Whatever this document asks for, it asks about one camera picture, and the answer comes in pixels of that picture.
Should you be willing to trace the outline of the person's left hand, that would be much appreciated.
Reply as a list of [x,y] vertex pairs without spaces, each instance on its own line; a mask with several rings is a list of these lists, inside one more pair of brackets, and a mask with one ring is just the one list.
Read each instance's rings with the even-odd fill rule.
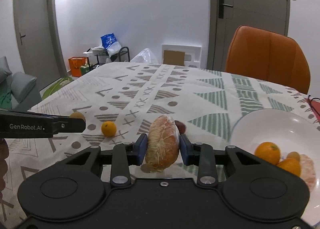
[[2,191],[5,188],[5,181],[3,179],[4,175],[8,171],[8,165],[6,159],[9,156],[9,148],[5,139],[1,138],[0,141],[0,195],[1,199],[3,198]]

